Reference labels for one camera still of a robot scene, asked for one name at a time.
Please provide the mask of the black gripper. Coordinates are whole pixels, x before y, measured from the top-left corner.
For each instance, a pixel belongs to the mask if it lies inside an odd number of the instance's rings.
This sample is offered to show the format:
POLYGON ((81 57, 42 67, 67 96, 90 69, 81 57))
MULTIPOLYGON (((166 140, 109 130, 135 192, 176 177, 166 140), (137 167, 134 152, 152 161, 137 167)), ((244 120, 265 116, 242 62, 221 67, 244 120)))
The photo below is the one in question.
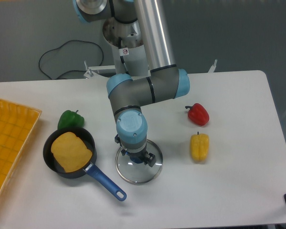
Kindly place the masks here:
POLYGON ((123 156, 127 155, 133 162, 143 162, 145 165, 153 167, 156 162, 156 156, 152 153, 147 152, 147 141, 137 149, 128 149, 126 148, 121 140, 119 135, 114 137, 114 141, 120 145, 118 152, 123 156))

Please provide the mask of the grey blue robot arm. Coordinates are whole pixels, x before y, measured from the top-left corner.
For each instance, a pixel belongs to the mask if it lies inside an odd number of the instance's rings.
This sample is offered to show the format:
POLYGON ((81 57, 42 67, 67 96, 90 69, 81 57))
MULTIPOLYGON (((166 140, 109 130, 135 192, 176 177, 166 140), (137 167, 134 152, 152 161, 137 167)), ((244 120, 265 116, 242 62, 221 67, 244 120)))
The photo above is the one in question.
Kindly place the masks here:
POLYGON ((187 72, 176 66, 160 0, 75 0, 82 22, 104 20, 103 36, 113 47, 116 74, 107 93, 122 154, 153 166, 147 151, 147 121, 141 108, 189 93, 187 72))

